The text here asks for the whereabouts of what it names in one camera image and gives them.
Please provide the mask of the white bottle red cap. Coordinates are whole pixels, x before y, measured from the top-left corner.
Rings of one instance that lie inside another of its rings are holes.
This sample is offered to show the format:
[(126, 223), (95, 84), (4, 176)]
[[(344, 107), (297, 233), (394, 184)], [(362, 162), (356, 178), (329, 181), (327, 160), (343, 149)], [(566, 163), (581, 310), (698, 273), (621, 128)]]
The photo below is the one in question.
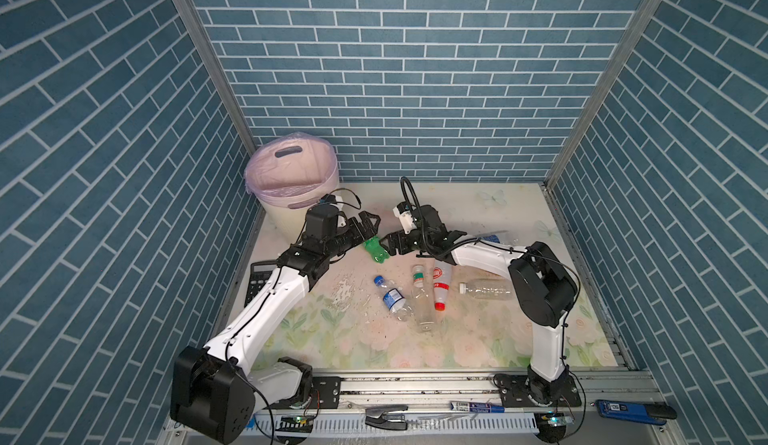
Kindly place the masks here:
[(432, 271), (434, 309), (444, 311), (452, 283), (453, 266), (449, 263), (436, 261)]

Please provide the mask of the green soda bottle yellow cap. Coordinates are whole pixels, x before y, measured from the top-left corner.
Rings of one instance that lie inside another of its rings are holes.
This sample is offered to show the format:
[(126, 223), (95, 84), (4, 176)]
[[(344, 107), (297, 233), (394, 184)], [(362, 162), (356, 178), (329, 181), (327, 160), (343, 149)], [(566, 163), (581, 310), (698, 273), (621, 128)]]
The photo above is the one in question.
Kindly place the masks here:
[(363, 247), (370, 255), (370, 257), (378, 264), (383, 264), (387, 259), (390, 258), (390, 254), (380, 244), (380, 239), (378, 237), (372, 237), (366, 240), (363, 243)]

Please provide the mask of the clear bottle blue cap label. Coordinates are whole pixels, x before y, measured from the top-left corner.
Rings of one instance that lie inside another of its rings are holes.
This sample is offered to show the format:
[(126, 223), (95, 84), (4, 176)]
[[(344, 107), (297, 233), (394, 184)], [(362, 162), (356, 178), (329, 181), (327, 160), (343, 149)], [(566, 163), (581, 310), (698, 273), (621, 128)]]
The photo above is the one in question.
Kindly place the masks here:
[(412, 319), (413, 311), (409, 302), (393, 280), (377, 275), (373, 283), (380, 292), (381, 300), (390, 315), (401, 322)]

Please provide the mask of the clear bottle green white cap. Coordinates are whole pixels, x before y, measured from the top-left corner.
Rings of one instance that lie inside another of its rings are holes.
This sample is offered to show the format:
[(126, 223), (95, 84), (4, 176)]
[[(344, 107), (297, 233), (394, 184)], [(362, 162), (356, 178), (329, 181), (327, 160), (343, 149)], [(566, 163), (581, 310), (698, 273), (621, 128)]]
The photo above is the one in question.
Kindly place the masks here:
[(412, 308), (420, 333), (431, 332), (435, 327), (433, 299), (427, 287), (426, 273), (422, 265), (412, 267)]

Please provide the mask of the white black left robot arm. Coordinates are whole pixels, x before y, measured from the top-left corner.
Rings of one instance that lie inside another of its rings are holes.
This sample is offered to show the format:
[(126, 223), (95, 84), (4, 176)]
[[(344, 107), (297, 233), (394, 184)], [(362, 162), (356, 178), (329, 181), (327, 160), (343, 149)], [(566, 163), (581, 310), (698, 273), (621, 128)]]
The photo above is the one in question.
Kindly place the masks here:
[(274, 404), (309, 403), (311, 366), (281, 358), (257, 374), (251, 368), (267, 340), (331, 263), (375, 237), (380, 221), (366, 211), (347, 217), (334, 204), (311, 207), (302, 237), (273, 260), (275, 268), (266, 284), (243, 311), (206, 344), (188, 346), (175, 359), (171, 419), (230, 444), (256, 411)]

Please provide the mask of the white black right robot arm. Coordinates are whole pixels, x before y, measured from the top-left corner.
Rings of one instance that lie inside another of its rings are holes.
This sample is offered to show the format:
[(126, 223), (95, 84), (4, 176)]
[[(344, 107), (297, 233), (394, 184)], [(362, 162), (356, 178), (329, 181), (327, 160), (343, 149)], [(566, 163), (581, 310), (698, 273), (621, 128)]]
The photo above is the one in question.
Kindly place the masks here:
[(551, 390), (565, 384), (569, 367), (564, 357), (567, 316), (577, 302), (579, 287), (548, 245), (536, 242), (522, 250), (468, 238), (450, 231), (430, 205), (405, 202), (393, 209), (402, 229), (382, 239), (391, 255), (420, 252), (451, 266), (476, 268), (511, 281), (514, 297), (533, 324), (529, 386)]

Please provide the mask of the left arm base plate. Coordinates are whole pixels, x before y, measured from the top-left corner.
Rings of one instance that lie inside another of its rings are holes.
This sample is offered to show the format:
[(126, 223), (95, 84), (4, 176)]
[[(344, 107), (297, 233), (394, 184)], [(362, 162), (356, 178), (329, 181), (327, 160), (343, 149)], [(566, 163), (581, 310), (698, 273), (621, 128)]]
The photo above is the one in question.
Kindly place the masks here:
[(340, 402), (342, 379), (339, 376), (313, 377), (302, 392), (300, 407), (307, 409), (337, 409)]

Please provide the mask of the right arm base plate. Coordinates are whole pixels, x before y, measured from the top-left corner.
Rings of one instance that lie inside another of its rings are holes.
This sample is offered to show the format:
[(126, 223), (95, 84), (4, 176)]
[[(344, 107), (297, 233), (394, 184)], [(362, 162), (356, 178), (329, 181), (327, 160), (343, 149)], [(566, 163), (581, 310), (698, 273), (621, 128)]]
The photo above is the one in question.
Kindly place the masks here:
[(583, 404), (580, 387), (568, 371), (552, 382), (540, 377), (531, 369), (525, 375), (497, 373), (493, 376), (492, 383), (497, 387), (505, 408), (560, 405), (575, 408)]

